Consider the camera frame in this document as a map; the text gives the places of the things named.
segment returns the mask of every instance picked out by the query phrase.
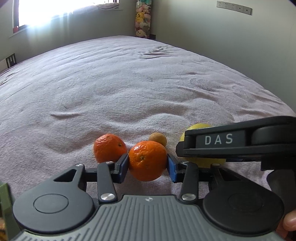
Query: red object on window sill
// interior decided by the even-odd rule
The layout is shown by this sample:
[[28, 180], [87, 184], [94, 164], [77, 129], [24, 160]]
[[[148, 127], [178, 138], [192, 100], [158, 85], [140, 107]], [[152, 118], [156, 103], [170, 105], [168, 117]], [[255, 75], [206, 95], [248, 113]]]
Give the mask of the red object on window sill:
[[16, 33], [18, 31], [18, 26], [13, 28], [13, 33]]

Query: wall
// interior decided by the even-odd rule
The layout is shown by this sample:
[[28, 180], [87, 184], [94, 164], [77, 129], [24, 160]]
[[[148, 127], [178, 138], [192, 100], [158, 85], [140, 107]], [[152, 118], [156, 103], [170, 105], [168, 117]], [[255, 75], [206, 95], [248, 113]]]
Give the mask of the wall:
[[20, 62], [84, 40], [134, 35], [135, 5], [136, 0], [120, 0], [122, 10], [99, 10], [83, 15], [65, 16], [13, 35], [13, 0], [8, 0], [0, 8], [0, 60], [15, 53], [17, 61]]
[[252, 78], [296, 111], [296, 7], [288, 0], [153, 0], [156, 40], [219, 61]]

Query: small brown fruit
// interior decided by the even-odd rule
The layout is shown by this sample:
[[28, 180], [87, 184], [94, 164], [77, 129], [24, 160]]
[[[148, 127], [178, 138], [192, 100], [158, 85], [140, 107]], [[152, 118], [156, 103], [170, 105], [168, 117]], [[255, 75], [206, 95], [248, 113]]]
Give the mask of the small brown fruit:
[[161, 134], [161, 133], [158, 133], [158, 132], [152, 133], [149, 136], [148, 141], [158, 142], [161, 145], [163, 145], [164, 147], [166, 146], [166, 143], [167, 143], [167, 139], [166, 139], [165, 135], [164, 134]]

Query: green object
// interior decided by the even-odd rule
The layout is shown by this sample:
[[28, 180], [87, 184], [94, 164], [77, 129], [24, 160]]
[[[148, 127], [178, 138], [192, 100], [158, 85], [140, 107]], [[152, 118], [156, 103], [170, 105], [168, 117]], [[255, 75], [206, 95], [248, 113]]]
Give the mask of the green object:
[[13, 197], [11, 197], [9, 190], [10, 188], [7, 183], [3, 184], [0, 182], [0, 211], [5, 222], [5, 233], [7, 239], [11, 240], [20, 233], [20, 228], [13, 217]]

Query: ribbed surface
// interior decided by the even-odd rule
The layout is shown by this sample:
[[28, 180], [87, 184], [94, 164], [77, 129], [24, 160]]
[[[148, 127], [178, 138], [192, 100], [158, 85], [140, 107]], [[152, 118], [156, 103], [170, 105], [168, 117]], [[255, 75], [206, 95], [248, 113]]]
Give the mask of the ribbed surface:
[[174, 196], [125, 195], [116, 204], [99, 208], [85, 226], [70, 234], [37, 236], [24, 232], [17, 241], [280, 241], [275, 233], [261, 237], [225, 234], [201, 214], [198, 207], [179, 203]]

